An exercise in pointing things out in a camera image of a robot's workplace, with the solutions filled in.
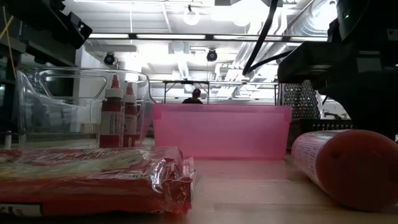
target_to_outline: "wooden table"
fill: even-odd
[[[290,156],[284,161],[195,161],[195,168],[193,209],[186,217],[119,214],[1,223],[398,224],[398,209],[363,213],[335,204]]]

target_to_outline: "person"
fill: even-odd
[[[199,104],[203,104],[203,103],[199,100],[200,93],[201,93],[201,91],[200,91],[199,89],[195,89],[195,90],[192,92],[192,98],[185,99],[182,103],[199,103]]]

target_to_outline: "red cylindrical container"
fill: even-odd
[[[123,90],[118,75],[113,75],[112,87],[105,90],[99,129],[99,147],[122,147],[124,132]]]
[[[363,130],[317,131],[296,139],[296,164],[347,207],[380,211],[398,203],[398,145]]]
[[[124,136],[123,146],[134,147],[137,136],[137,98],[132,90],[132,83],[127,84],[126,95],[124,95]]]

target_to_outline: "pink plastic bin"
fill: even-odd
[[[283,159],[288,106],[173,105],[153,108],[156,146],[200,159]]]

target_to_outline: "clear plastic bin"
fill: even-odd
[[[200,159],[283,159],[289,106],[154,105],[156,146]]]
[[[142,142],[155,103],[146,75],[127,70],[18,68],[20,148],[98,147],[102,101],[114,74],[124,91],[127,81],[133,82]]]

